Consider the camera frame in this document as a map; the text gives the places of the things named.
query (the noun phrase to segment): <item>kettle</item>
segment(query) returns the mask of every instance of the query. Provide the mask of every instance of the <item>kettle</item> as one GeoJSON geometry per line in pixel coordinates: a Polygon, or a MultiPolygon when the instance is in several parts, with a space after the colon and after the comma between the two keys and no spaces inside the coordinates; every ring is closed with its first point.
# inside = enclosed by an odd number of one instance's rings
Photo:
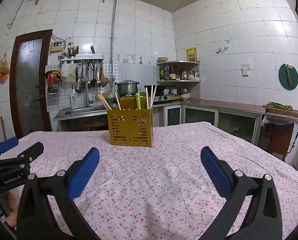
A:
{"type": "Polygon", "coordinates": [[[189,73],[186,70],[181,72],[181,80],[188,80],[189,73]]]}

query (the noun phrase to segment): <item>blue foam pad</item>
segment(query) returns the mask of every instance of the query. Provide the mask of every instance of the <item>blue foam pad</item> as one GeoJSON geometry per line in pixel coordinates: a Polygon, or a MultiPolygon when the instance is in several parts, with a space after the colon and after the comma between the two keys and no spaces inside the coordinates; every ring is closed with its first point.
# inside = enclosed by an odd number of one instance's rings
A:
{"type": "Polygon", "coordinates": [[[204,147],[201,150],[201,163],[216,187],[218,194],[227,200],[231,197],[231,182],[217,160],[204,147]]]}
{"type": "Polygon", "coordinates": [[[10,138],[9,140],[0,143],[0,153],[5,153],[10,149],[16,147],[19,141],[17,137],[10,138]]]}
{"type": "Polygon", "coordinates": [[[93,148],[83,159],[83,164],[69,182],[68,194],[71,200],[81,195],[90,177],[97,168],[99,160],[100,154],[96,148],[93,148]]]}

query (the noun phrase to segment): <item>yellow utensil holder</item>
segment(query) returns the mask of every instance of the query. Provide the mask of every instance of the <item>yellow utensil holder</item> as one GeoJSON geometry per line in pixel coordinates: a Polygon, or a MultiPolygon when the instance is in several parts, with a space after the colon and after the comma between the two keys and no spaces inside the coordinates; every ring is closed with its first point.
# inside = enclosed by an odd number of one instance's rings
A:
{"type": "Polygon", "coordinates": [[[107,116],[110,144],[121,146],[152,146],[152,109],[112,110],[107,111],[107,116]]]}

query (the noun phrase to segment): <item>yellow poster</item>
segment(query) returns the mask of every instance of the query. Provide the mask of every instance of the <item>yellow poster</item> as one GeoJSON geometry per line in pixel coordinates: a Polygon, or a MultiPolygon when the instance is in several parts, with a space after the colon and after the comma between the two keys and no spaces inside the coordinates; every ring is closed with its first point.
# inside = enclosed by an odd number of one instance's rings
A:
{"type": "Polygon", "coordinates": [[[186,58],[188,61],[198,62],[197,47],[186,49],[186,58]]]}

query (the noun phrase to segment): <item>wooden stick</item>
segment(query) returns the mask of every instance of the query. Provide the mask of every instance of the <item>wooden stick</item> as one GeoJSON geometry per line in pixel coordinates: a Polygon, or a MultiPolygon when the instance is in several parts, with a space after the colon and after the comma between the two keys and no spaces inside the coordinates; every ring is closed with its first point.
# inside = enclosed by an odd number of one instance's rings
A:
{"type": "Polygon", "coordinates": [[[105,97],[103,96],[103,94],[102,94],[102,93],[99,93],[99,95],[100,95],[100,96],[102,97],[102,99],[104,100],[104,103],[106,104],[106,106],[108,107],[108,109],[112,111],[111,107],[110,107],[109,104],[107,103],[107,101],[106,101],[105,97]]]}
{"type": "Polygon", "coordinates": [[[153,101],[152,95],[153,95],[153,85],[151,85],[151,97],[150,97],[149,109],[151,106],[151,102],[153,101]]]}
{"type": "Polygon", "coordinates": [[[150,108],[152,108],[152,105],[153,105],[153,99],[154,99],[154,97],[156,96],[156,90],[157,90],[157,86],[154,87],[153,98],[152,98],[152,101],[151,101],[151,106],[150,106],[150,108]]]}
{"type": "Polygon", "coordinates": [[[102,104],[104,105],[104,107],[109,110],[109,108],[106,106],[105,102],[103,101],[102,97],[100,96],[100,94],[97,95],[97,98],[102,102],[102,104]]]}
{"type": "Polygon", "coordinates": [[[114,93],[116,95],[116,100],[117,100],[117,104],[119,106],[119,110],[121,110],[121,107],[120,107],[120,103],[119,103],[119,99],[118,99],[118,95],[117,95],[117,92],[114,93]]]}
{"type": "Polygon", "coordinates": [[[0,117],[0,122],[1,122],[1,127],[3,128],[3,134],[4,134],[5,141],[6,141],[7,137],[6,137],[6,131],[5,131],[5,123],[4,123],[2,116],[0,117]]]}
{"type": "Polygon", "coordinates": [[[148,102],[148,88],[146,88],[146,103],[147,103],[147,109],[149,109],[149,102],[148,102]]]}

